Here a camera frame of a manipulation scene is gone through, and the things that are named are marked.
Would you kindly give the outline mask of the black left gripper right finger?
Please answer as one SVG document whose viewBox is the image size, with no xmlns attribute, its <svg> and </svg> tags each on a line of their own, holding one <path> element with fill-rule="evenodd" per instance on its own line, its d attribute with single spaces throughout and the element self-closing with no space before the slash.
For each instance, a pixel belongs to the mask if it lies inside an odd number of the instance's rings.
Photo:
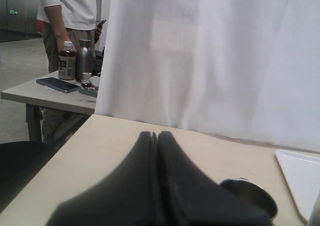
<svg viewBox="0 0 320 226">
<path fill-rule="evenodd" d="M 158 175 L 167 226 L 271 226 L 267 213 L 205 175 L 173 134 L 158 135 Z"/>
</svg>

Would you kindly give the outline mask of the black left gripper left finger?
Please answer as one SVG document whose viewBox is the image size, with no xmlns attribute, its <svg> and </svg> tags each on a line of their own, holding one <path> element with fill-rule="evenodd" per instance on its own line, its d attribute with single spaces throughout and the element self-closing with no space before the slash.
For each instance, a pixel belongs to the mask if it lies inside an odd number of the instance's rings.
<svg viewBox="0 0 320 226">
<path fill-rule="evenodd" d="M 48 226 L 161 226 L 157 136 L 141 132 L 124 160 L 103 180 L 61 203 Z"/>
</svg>

